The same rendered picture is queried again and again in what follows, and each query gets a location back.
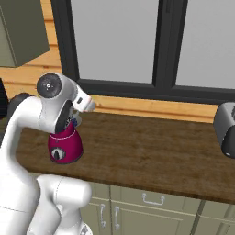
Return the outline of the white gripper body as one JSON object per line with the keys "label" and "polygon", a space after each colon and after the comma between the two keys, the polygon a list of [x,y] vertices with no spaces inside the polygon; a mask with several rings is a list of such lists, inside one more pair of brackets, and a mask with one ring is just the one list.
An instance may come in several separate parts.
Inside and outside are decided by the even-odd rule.
{"label": "white gripper body", "polygon": [[92,112],[95,110],[95,100],[88,94],[82,93],[81,98],[81,111],[82,112]]}

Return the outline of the clear blender jug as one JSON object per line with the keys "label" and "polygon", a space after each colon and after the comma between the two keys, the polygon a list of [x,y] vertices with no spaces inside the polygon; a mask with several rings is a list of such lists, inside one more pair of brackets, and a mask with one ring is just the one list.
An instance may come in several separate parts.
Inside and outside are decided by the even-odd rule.
{"label": "clear blender jug", "polygon": [[73,125],[75,127],[78,127],[81,125],[82,123],[82,118],[79,116],[79,112],[76,111],[74,114],[73,114],[73,118],[72,118],[72,122],[73,122]]}

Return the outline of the magenta blender base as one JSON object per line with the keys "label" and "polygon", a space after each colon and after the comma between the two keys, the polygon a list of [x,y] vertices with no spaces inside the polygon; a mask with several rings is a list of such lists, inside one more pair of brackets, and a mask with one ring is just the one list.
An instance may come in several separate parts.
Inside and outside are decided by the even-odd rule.
{"label": "magenta blender base", "polygon": [[63,132],[49,135],[48,148],[50,159],[58,164],[76,162],[84,153],[82,139],[73,122]]}

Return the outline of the black appliance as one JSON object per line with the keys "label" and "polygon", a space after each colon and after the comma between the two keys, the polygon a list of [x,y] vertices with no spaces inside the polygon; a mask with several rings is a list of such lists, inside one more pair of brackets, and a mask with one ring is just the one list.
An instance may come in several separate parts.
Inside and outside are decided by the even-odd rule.
{"label": "black appliance", "polygon": [[0,119],[6,116],[7,107],[8,107],[8,98],[4,87],[4,83],[0,78]]}

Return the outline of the narrow olive drawer front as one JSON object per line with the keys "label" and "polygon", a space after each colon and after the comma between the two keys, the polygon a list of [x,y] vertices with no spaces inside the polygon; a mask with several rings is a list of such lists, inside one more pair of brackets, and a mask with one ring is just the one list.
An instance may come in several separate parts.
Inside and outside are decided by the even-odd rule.
{"label": "narrow olive drawer front", "polygon": [[93,191],[93,197],[109,199],[109,186],[99,183],[90,183]]}

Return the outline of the dark framed window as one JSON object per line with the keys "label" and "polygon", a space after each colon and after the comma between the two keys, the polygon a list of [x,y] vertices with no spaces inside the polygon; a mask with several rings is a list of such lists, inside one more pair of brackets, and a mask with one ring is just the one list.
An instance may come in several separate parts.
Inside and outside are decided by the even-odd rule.
{"label": "dark framed window", "polygon": [[235,101],[235,88],[208,88],[176,83],[188,0],[160,0],[151,81],[144,83],[84,79],[75,48],[72,0],[50,0],[62,73],[92,95],[220,105]]}

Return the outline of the narrow olive cupboard door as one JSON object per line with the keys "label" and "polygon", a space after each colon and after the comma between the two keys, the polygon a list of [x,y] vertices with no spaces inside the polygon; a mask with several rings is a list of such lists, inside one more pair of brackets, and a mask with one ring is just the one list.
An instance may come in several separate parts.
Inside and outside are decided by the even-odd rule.
{"label": "narrow olive cupboard door", "polygon": [[[100,224],[100,204],[105,204],[104,221],[106,227],[103,229]],[[92,198],[90,203],[81,209],[84,222],[91,228],[94,235],[112,235],[110,203],[108,199]]]}

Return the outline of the wide olive drawer front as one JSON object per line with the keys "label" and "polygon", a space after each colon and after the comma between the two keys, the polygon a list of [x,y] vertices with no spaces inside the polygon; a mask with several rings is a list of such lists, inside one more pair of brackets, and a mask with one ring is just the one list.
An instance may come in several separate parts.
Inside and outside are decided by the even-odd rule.
{"label": "wide olive drawer front", "polygon": [[195,214],[200,200],[185,196],[174,196],[121,186],[110,186],[111,198],[118,202],[170,211]]}

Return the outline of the wide olive cupboard door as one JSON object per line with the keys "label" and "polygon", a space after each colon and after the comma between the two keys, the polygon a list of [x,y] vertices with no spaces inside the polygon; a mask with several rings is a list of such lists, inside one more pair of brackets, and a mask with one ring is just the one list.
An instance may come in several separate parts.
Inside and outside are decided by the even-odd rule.
{"label": "wide olive cupboard door", "polygon": [[[113,235],[190,235],[195,215],[111,201]],[[115,231],[115,206],[119,207]]]}

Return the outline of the olive wall cupboard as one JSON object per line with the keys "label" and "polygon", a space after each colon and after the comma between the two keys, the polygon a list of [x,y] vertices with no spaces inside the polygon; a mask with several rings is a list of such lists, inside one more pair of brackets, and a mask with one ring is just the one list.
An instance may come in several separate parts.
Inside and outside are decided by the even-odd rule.
{"label": "olive wall cupboard", "polygon": [[0,67],[22,66],[49,50],[40,0],[0,0]]}

